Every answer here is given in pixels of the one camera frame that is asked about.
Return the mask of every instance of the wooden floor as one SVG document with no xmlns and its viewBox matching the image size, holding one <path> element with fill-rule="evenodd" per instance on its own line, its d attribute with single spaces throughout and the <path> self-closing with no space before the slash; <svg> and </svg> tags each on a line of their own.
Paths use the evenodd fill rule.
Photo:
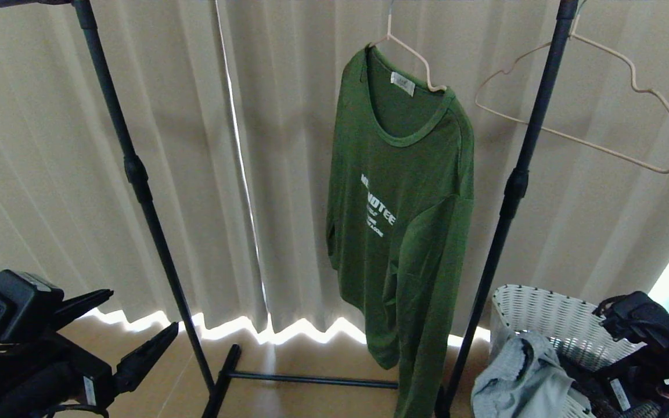
<svg viewBox="0 0 669 418">
<path fill-rule="evenodd" d="M 148 340 L 160 326 L 133 333 L 123 325 L 106 325 L 95 317 L 81 318 L 62 334 L 80 344 L 113 367 L 123 355 Z M 217 341 L 204 340 L 204 350 L 215 374 L 221 368 L 231 344 L 242 346 L 238 370 L 261 373 L 297 373 L 313 376 L 342 376 L 363 379 L 397 379 L 396 368 L 383 370 L 366 347 L 340 333 L 327 344 L 298 335 L 281 345 L 259 344 L 249 331 L 237 331 Z M 451 348 L 446 376 L 456 358 Z M 453 418 L 471 417 L 468 394 L 473 379 L 485 367 L 488 343 L 475 339 L 467 371 L 451 410 Z M 188 337 L 180 333 L 175 342 L 146 376 L 135 392 L 120 395 L 108 408 L 111 418 L 183 418 L 201 416 L 208 394 Z M 271 383 L 235 379 L 221 408 L 224 418 L 390 418 L 396 391 L 324 384 Z M 63 412 L 56 418 L 88 418 L 86 412 Z"/>
</svg>

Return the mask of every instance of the curtain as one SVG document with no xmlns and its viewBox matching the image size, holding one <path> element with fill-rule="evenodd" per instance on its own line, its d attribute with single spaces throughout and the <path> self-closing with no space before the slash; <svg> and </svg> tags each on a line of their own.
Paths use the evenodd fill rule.
<svg viewBox="0 0 669 418">
<path fill-rule="evenodd" d="M 299 318 L 324 330 L 361 316 L 337 291 L 324 242 L 332 129 L 340 74 L 385 34 L 388 2 L 219 0 L 239 119 L 260 270 L 276 330 Z M 454 317 L 465 329 L 499 217 L 502 190 L 525 127 L 473 105 L 480 83 L 550 40 L 557 2 L 396 2 L 393 33 L 450 85 L 476 134 L 476 203 Z M 578 32 L 626 53 L 639 84 L 669 98 L 669 2 L 588 2 Z M 405 71 L 416 58 L 379 45 Z M 527 117 L 546 51 L 493 80 L 483 101 Z M 570 41 L 546 124 L 669 164 L 669 118 L 627 86 L 627 67 Z M 669 260 L 669 176 L 542 133 L 530 187 L 513 223 L 495 285 L 520 283 L 597 302 L 648 290 Z"/>
<path fill-rule="evenodd" d="M 267 312 L 207 2 L 95 2 L 128 129 L 194 312 Z M 0 269 L 37 273 L 128 320 L 177 318 L 70 6 L 0 10 Z"/>
<path fill-rule="evenodd" d="M 385 33 L 388 2 L 93 6 L 194 312 L 209 327 L 246 315 L 260 329 L 267 312 L 276 331 L 301 318 L 319 330 L 339 317 L 362 325 L 339 297 L 324 219 L 340 74 Z M 394 34 L 427 58 L 435 83 L 454 89 L 475 129 L 458 335 L 525 132 L 476 108 L 473 96 L 489 74 L 550 39 L 557 6 L 394 6 Z M 669 99 L 669 2 L 590 1 L 578 32 L 625 53 L 639 84 Z M 382 45 L 404 71 L 425 76 L 417 59 Z M 540 51 L 497 77 L 483 103 L 527 118 L 545 60 Z M 669 118 L 627 83 L 623 63 L 571 40 L 546 126 L 669 164 Z M 72 9 L 0 10 L 0 268 L 41 273 L 72 293 L 114 288 L 109 308 L 129 318 L 172 313 L 120 160 Z M 542 133 L 494 284 L 597 302 L 648 290 L 668 260 L 669 175 Z"/>
</svg>

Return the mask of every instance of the gray cloth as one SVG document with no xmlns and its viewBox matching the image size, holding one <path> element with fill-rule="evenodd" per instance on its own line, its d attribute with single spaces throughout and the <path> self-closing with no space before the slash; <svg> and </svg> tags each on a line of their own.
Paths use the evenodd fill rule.
<svg viewBox="0 0 669 418">
<path fill-rule="evenodd" d="M 549 340 L 512 334 L 472 389 L 475 418 L 557 418 L 573 379 Z"/>
</svg>

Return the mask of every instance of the clothes hanger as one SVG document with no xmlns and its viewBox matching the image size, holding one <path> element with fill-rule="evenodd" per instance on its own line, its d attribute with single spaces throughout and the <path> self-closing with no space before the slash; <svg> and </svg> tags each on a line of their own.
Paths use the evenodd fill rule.
<svg viewBox="0 0 669 418">
<path fill-rule="evenodd" d="M 569 37 L 577 39 L 581 42 L 586 43 L 587 45 L 591 45 L 592 47 L 600 49 L 600 50 L 602 50 L 606 53 L 609 53 L 610 55 L 615 56 L 616 58 L 621 59 L 621 61 L 626 63 L 627 66 L 629 66 L 630 75 L 631 75 L 631 77 L 630 77 L 630 79 L 631 79 L 631 82 L 630 82 L 631 89 L 634 90 L 634 92 L 636 92 L 636 93 L 648 93 L 649 95 L 653 95 L 654 97 L 658 98 L 660 103 L 662 103 L 662 106 L 664 106 L 664 108 L 667 110 L 667 114 L 669 114 L 669 103 L 661 95 L 661 93 L 659 93 L 657 90 L 654 90 L 653 88 L 640 88 L 639 85 L 636 84 L 636 66 L 634 66 L 634 63 L 631 61 L 631 59 L 629 59 L 625 55 L 622 55 L 622 53 L 620 53 L 618 51 L 614 51 L 611 48 L 606 47 L 605 45 L 601 45 L 601 44 L 599 44 L 599 43 L 597 43 L 597 42 L 595 42 L 591 39 L 588 39 L 586 37 L 582 37 L 582 35 L 577 34 L 577 25 L 580 21 L 582 6 L 584 6 L 584 3 L 586 1 L 587 0 L 584 0 L 582 2 L 582 4 L 580 5 L 580 8 L 578 9 L 577 15 L 574 17 L 573 25 L 571 26 L 571 31 L 569 31 Z M 479 95 L 481 93 L 481 90 L 489 82 L 489 80 L 493 79 L 495 76 L 497 76 L 497 74 L 502 73 L 504 75 L 508 75 L 508 74 L 512 73 L 513 69 L 515 68 L 515 64 L 518 64 L 518 61 L 521 61 L 521 59 L 525 58 L 528 55 L 531 55 L 532 53 L 534 53 L 534 52 L 536 52 L 540 49 L 544 49 L 544 48 L 548 47 L 550 44 L 551 44 L 551 42 L 547 42 L 543 45 L 540 45 L 540 46 L 524 53 L 521 56 L 518 56 L 518 58 L 515 58 L 515 61 L 513 62 L 512 66 L 510 66 L 509 71 L 499 70 L 496 73 L 489 76 L 488 79 L 484 80 L 484 82 L 482 82 L 481 85 L 479 86 L 478 90 L 476 90 L 476 95 L 474 96 L 474 103 L 476 104 L 476 106 L 478 106 L 481 109 L 484 109 L 486 111 L 489 111 L 491 113 L 494 113 L 497 116 L 504 117 L 505 119 L 510 119 L 510 121 L 514 121 L 514 122 L 518 122 L 519 124 L 526 124 L 527 125 L 528 121 L 522 121 L 521 119 L 517 119 L 516 117 L 508 116 L 507 114 L 500 113 L 498 111 L 489 109 L 487 106 L 484 106 L 483 104 L 479 103 Z M 595 143 L 591 143 L 591 142 L 588 142 L 586 140 L 576 138 L 574 136 L 565 134 L 563 132 L 559 132 L 559 131 L 554 130 L 554 129 L 549 129 L 547 127 L 541 127 L 541 129 L 543 129 L 547 132 L 550 132 L 552 134 L 559 135 L 562 138 L 566 138 L 568 140 L 573 140 L 574 142 L 581 143 L 582 145 L 585 145 L 585 146 L 589 146 L 591 148 L 594 148 L 595 150 L 603 151 L 606 154 L 611 154 L 611 156 L 614 156 L 616 158 L 620 158 L 620 159 L 625 160 L 625 161 L 629 161 L 630 163 L 633 163 L 633 164 L 636 164 L 640 167 L 646 168 L 647 170 L 651 170 L 653 172 L 659 172 L 659 174 L 669 174 L 669 168 L 661 168 L 661 167 L 653 166 L 651 164 L 648 164 L 648 163 L 646 163 L 644 161 L 641 161 L 641 160 L 638 160 L 636 158 L 632 158 L 630 156 L 625 156 L 624 154 L 621 154 L 618 151 L 610 150 L 610 149 L 605 148 L 603 146 L 596 145 Z"/>
<path fill-rule="evenodd" d="M 386 35 L 385 37 L 377 40 L 376 42 L 371 42 L 368 46 L 369 47 L 374 47 L 380 43 L 382 43 L 385 40 L 393 40 L 394 42 L 398 43 L 402 48 L 406 49 L 407 51 L 411 52 L 412 55 L 416 56 L 417 58 L 422 61 L 423 64 L 425 64 L 425 69 L 427 70 L 427 88 L 431 92 L 438 92 L 440 90 L 447 90 L 448 87 L 445 85 L 433 85 L 433 83 L 430 82 L 430 64 L 427 63 L 427 59 L 423 58 L 422 55 L 417 53 L 417 51 L 413 50 L 412 48 L 409 47 L 409 45 L 405 44 L 404 42 L 401 42 L 395 35 L 391 33 L 391 15 L 392 15 L 392 10 L 394 8 L 394 0 L 391 0 L 391 4 L 389 5 L 389 20 L 387 22 L 387 29 L 386 29 Z"/>
</svg>

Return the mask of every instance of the clothes rack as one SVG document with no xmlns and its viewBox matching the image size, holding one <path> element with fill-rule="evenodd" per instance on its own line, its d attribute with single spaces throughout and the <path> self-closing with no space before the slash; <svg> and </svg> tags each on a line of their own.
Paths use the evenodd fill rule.
<svg viewBox="0 0 669 418">
<path fill-rule="evenodd" d="M 0 0 L 0 8 L 34 2 L 35 0 Z M 159 254 L 162 267 L 164 267 L 164 272 L 167 275 L 167 282 L 170 284 L 170 289 L 172 289 L 172 296 L 175 299 L 180 316 L 185 323 L 185 329 L 188 332 L 190 344 L 193 347 L 194 355 L 208 389 L 208 403 L 203 412 L 203 418 L 216 418 L 218 416 L 232 379 L 291 381 L 292 383 L 336 384 L 343 386 L 396 389 L 398 383 L 394 383 L 393 381 L 295 376 L 238 371 L 236 370 L 236 365 L 242 355 L 242 348 L 238 344 L 231 346 L 224 365 L 220 372 L 218 372 L 218 380 L 213 381 L 213 376 L 204 355 L 200 339 L 197 337 L 196 330 L 191 320 L 188 300 L 182 290 L 177 270 L 172 260 L 172 254 L 170 253 L 169 246 L 167 246 L 167 239 L 165 238 L 164 231 L 161 227 L 159 215 L 157 215 L 156 208 L 154 207 L 146 168 L 136 154 L 130 133 L 128 133 L 127 124 L 125 124 L 125 118 L 123 117 L 120 101 L 115 92 L 102 43 L 100 42 L 98 26 L 96 25 L 95 14 L 92 11 L 90 1 L 72 0 L 69 2 L 69 0 L 44 0 L 42 2 L 72 3 L 77 11 L 77 17 L 80 26 L 84 31 L 92 63 L 93 66 L 95 66 L 96 76 L 98 76 L 108 112 L 117 134 L 117 139 L 120 143 L 120 148 L 123 151 L 125 175 L 128 178 L 128 182 L 133 187 L 136 199 L 141 204 L 143 216 L 146 219 L 146 224 L 149 226 L 154 246 L 156 246 L 156 251 Z M 520 201 L 526 194 L 526 189 L 528 188 L 528 166 L 531 162 L 531 157 L 533 156 L 539 132 L 541 132 L 541 126 L 542 122 L 544 122 L 546 110 L 549 107 L 552 90 L 559 71 L 569 30 L 573 23 L 574 14 L 577 11 L 577 6 L 578 0 L 560 0 L 556 26 L 552 44 L 549 48 L 549 55 L 546 58 L 544 73 L 542 74 L 541 83 L 538 87 L 531 119 L 528 123 L 525 138 L 523 139 L 523 146 L 518 156 L 517 165 L 515 166 L 515 169 L 512 170 L 505 185 L 505 198 L 502 201 L 502 207 L 499 212 L 499 222 L 497 223 L 485 267 L 481 274 L 481 281 L 476 291 L 472 306 L 472 315 L 469 319 L 464 341 L 456 363 L 454 364 L 454 370 L 451 374 L 448 388 L 444 391 L 443 387 L 441 387 L 436 399 L 435 414 L 437 418 L 449 418 L 449 410 L 451 409 L 451 404 L 456 396 L 459 381 L 461 380 L 462 372 L 468 358 L 470 345 L 472 344 L 473 336 L 481 317 L 481 312 L 483 311 L 492 286 L 492 280 L 494 278 L 494 273 L 497 270 L 497 265 L 499 264 L 499 257 L 502 254 L 505 239 L 507 238 L 510 225 L 512 224 L 513 217 L 515 217 Z"/>
</svg>

